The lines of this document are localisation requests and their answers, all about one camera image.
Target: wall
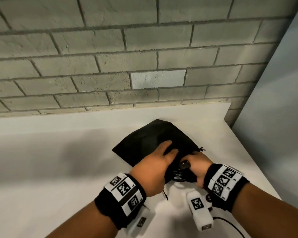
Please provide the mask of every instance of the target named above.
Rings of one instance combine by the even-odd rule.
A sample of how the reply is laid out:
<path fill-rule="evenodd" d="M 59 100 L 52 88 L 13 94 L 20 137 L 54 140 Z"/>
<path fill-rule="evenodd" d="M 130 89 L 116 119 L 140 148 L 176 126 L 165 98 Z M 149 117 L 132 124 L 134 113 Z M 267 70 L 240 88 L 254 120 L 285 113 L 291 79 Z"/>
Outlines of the wall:
<path fill-rule="evenodd" d="M 281 198 L 298 207 L 298 14 L 233 131 Z"/>
<path fill-rule="evenodd" d="M 231 101 L 298 0 L 0 0 L 0 117 Z"/>

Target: forearm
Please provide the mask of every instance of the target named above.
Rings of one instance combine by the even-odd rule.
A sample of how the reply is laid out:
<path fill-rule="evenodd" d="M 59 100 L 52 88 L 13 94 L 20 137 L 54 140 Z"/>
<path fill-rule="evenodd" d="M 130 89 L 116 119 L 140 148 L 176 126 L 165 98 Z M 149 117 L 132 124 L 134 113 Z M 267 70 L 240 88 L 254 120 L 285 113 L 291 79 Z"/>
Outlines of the forearm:
<path fill-rule="evenodd" d="M 117 232 L 111 219 L 102 215 L 91 202 L 46 238 L 114 238 Z"/>
<path fill-rule="evenodd" d="M 248 183 L 232 210 L 252 238 L 298 237 L 298 209 Z"/>

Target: person's right hand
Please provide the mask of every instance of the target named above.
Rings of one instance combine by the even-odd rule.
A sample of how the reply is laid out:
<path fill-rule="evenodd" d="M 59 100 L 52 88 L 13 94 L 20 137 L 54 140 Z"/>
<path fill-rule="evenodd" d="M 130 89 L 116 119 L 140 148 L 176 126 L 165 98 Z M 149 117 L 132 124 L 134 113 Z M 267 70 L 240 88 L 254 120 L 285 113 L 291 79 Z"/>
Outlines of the person's right hand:
<path fill-rule="evenodd" d="M 181 159 L 188 160 L 191 164 L 190 170 L 196 175 L 196 185 L 203 188 L 204 177 L 207 173 L 208 168 L 213 164 L 213 162 L 201 152 L 193 152 L 192 155 L 187 155 Z"/>

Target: brick wall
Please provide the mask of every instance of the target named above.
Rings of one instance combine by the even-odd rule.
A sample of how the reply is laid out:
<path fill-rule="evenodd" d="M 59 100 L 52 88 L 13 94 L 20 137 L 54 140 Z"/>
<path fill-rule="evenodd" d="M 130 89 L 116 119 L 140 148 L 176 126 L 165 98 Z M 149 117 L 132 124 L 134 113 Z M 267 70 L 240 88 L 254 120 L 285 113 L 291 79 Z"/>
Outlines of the brick wall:
<path fill-rule="evenodd" d="M 231 101 L 298 0 L 0 0 L 0 117 Z"/>

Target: black wristband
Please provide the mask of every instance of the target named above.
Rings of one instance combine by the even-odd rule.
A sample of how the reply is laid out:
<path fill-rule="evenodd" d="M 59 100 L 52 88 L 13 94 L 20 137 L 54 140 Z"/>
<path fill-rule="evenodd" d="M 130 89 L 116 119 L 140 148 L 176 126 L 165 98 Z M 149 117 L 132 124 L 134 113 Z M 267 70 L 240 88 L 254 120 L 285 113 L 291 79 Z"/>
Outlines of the black wristband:
<path fill-rule="evenodd" d="M 232 212 L 235 200 L 249 181 L 233 167 L 212 164 L 204 177 L 203 187 L 210 192 L 212 205 Z"/>
<path fill-rule="evenodd" d="M 137 216 L 147 196 L 143 187 L 130 174 L 118 174 L 95 198 L 99 212 L 110 219 L 116 228 L 126 228 Z"/>

